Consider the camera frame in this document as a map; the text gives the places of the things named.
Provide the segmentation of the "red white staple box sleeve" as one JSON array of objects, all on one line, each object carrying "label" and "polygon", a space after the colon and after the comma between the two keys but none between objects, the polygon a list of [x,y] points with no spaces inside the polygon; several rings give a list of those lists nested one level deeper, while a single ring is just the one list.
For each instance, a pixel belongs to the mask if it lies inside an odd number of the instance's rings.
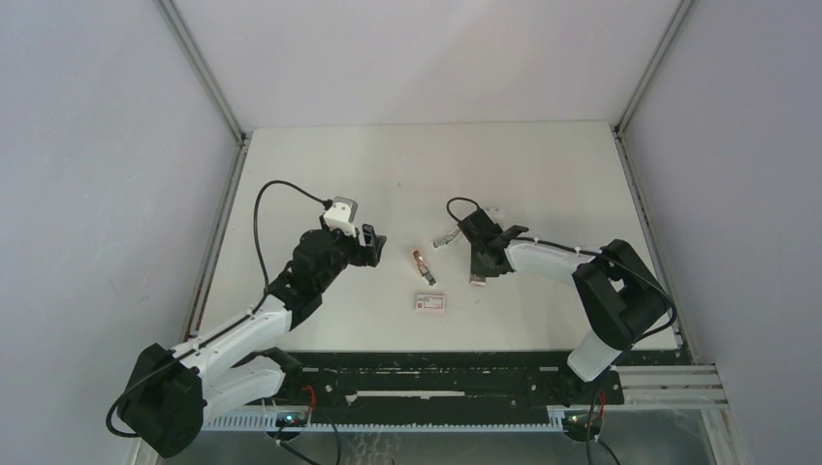
[{"label": "red white staple box sleeve", "polygon": [[443,313],[446,310],[446,297],[442,294],[416,294],[415,310]]}]

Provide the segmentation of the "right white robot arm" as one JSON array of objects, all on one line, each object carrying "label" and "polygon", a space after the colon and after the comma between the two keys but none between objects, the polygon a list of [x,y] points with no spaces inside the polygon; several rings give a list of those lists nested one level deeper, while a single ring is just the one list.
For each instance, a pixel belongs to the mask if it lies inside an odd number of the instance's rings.
[{"label": "right white robot arm", "polygon": [[568,356],[559,379],[561,393],[571,402],[586,402],[597,392],[600,375],[622,354],[676,319],[673,300],[624,240],[595,251],[565,246],[526,237],[528,228],[519,225],[504,230],[479,208],[457,225],[470,244],[473,277],[527,273],[577,291],[590,330]]}]

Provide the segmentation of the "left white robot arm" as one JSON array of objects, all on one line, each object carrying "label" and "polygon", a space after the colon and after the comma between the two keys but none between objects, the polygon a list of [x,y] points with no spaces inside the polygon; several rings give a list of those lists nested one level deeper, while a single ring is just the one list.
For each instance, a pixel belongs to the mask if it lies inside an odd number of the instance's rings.
[{"label": "left white robot arm", "polygon": [[364,225],[353,235],[323,227],[305,232],[261,300],[204,336],[170,349],[159,344],[137,358],[123,393],[106,417],[128,426],[160,456],[186,449],[203,426],[251,401],[296,401],[303,389],[301,365],[280,349],[259,351],[265,341],[295,329],[322,303],[323,292],[349,266],[379,264],[387,241]]}]

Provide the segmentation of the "pink white stapler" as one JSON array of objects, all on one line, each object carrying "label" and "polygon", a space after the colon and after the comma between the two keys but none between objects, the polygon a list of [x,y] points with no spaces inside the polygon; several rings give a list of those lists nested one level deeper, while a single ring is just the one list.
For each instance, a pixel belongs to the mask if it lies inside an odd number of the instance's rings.
[{"label": "pink white stapler", "polygon": [[430,268],[428,267],[422,252],[419,249],[414,249],[412,251],[412,258],[421,277],[429,286],[435,286],[437,284],[436,278],[433,276]]}]

